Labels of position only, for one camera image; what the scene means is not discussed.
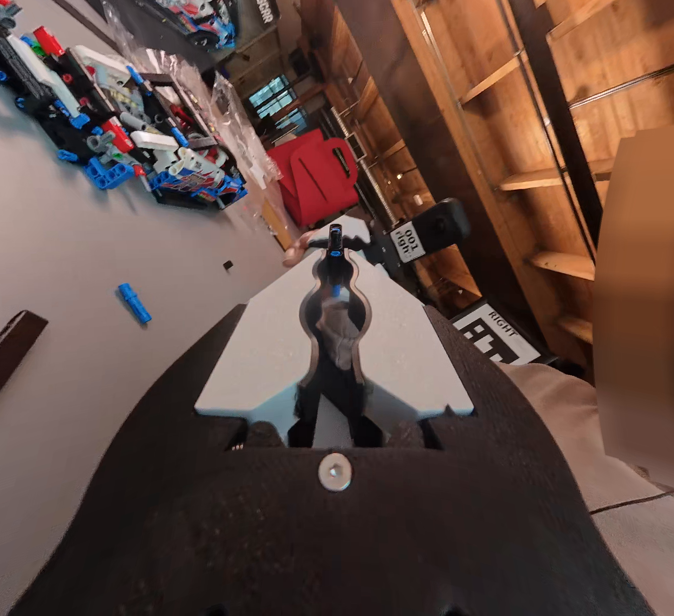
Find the person's right forearm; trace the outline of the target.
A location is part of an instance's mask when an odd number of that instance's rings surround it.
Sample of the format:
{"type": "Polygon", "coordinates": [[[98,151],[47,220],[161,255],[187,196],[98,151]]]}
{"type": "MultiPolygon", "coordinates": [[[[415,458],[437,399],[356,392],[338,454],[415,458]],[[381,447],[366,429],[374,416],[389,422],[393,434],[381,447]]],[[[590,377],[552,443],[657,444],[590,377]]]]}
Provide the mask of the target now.
{"type": "Polygon", "coordinates": [[[644,471],[606,454],[594,387],[543,365],[498,367],[543,419],[593,515],[651,513],[658,522],[673,523],[673,495],[644,471]]]}

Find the toy brick race car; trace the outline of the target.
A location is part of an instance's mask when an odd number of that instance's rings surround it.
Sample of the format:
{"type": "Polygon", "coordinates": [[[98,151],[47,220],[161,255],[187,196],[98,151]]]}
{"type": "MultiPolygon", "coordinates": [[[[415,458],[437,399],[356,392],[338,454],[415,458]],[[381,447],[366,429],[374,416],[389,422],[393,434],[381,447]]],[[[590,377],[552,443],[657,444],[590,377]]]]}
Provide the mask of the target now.
{"type": "Polygon", "coordinates": [[[19,35],[21,7],[1,0],[1,86],[46,133],[56,156],[97,190],[136,180],[155,201],[225,210],[247,195],[236,157],[172,74],[64,47],[45,27],[19,35]]]}

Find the red felt tote bag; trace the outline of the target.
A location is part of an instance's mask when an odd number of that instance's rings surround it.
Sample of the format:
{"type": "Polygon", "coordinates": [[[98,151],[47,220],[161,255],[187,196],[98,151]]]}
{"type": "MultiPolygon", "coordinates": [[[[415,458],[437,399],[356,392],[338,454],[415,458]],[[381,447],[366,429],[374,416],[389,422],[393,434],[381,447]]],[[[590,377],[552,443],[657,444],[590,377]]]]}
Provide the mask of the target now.
{"type": "Polygon", "coordinates": [[[349,144],[315,129],[267,151],[280,171],[283,205],[300,228],[358,205],[358,167],[349,144]]]}

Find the crumpled clear plastic bag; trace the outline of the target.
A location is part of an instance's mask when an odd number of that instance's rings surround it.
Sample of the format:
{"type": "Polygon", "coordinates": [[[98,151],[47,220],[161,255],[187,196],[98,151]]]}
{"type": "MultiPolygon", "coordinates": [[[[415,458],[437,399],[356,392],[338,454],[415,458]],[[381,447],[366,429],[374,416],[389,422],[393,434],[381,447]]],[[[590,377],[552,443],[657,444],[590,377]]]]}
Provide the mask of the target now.
{"type": "Polygon", "coordinates": [[[190,101],[205,114],[209,129],[214,129],[231,150],[237,167],[245,178],[248,196],[244,204],[258,221],[262,219],[262,204],[268,199],[274,209],[285,219],[291,229],[293,241],[299,236],[282,203],[279,180],[280,171],[267,156],[267,152],[238,96],[234,86],[219,73],[214,83],[208,85],[198,69],[181,55],[168,54],[141,46],[124,26],[121,15],[110,0],[100,0],[105,19],[121,55],[142,74],[169,74],[186,92],[190,101]]]}

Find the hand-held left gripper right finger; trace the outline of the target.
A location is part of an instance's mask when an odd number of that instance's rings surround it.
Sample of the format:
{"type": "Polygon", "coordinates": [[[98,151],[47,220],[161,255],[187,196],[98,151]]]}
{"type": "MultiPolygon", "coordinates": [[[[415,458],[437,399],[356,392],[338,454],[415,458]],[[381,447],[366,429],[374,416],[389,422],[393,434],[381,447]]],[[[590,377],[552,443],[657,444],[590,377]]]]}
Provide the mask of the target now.
{"type": "Polygon", "coordinates": [[[365,415],[372,421],[419,421],[449,408],[459,416],[474,404],[461,382],[423,303],[348,250],[353,286],[366,306],[358,340],[365,378],[365,415]]]}

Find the long black brick beam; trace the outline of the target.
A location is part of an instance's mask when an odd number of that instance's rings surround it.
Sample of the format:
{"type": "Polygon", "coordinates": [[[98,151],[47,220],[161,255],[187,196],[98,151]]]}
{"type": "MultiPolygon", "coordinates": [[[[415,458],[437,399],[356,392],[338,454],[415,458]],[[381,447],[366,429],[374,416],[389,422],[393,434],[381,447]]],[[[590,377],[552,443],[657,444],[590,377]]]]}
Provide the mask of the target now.
{"type": "Polygon", "coordinates": [[[1,330],[1,389],[48,325],[48,320],[30,310],[21,310],[1,330]]]}

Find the grey desk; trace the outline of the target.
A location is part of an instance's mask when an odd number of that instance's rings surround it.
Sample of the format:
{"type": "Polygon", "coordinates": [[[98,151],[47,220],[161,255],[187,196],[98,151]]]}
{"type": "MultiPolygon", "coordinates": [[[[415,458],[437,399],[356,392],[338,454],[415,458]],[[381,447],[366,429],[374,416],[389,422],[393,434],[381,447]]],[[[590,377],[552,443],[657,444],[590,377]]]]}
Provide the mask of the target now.
{"type": "Polygon", "coordinates": [[[1,326],[21,310],[48,320],[1,392],[2,615],[55,551],[142,396],[280,277],[282,258],[244,201],[211,216],[158,205],[138,182],[95,189],[1,89],[1,326]]]}

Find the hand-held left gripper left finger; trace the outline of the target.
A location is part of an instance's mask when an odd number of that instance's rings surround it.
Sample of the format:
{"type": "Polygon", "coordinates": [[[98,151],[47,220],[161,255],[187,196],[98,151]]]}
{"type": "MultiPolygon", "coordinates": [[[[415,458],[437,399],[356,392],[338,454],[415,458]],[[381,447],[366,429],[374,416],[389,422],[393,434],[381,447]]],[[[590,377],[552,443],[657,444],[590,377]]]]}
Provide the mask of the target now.
{"type": "Polygon", "coordinates": [[[314,250],[248,301],[195,403],[197,414],[267,422],[288,445],[298,385],[312,359],[300,308],[319,286],[314,266],[324,256],[314,250]]]}

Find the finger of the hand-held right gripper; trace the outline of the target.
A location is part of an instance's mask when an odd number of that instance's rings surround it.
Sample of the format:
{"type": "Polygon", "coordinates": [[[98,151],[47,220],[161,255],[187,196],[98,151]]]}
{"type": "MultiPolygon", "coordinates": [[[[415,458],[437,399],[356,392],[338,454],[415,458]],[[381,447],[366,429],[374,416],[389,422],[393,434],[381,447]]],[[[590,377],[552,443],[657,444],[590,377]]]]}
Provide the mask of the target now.
{"type": "Polygon", "coordinates": [[[312,231],[308,241],[308,251],[327,250],[328,254],[343,253],[351,250],[364,254],[371,245],[371,234],[366,222],[361,218],[348,215],[338,217],[335,221],[312,231]],[[331,228],[341,229],[341,241],[333,240],[331,228]]]}

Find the person's right hand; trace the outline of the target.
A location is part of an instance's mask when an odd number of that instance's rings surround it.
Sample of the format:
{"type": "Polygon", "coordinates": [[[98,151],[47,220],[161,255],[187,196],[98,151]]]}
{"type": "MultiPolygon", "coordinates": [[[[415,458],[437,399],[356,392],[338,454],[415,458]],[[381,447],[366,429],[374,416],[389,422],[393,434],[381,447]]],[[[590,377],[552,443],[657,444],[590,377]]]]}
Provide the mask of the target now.
{"type": "Polygon", "coordinates": [[[285,250],[282,261],[283,267],[291,268],[299,264],[309,248],[309,244],[316,235],[316,230],[310,230],[302,234],[297,240],[293,241],[289,248],[285,250]]]}

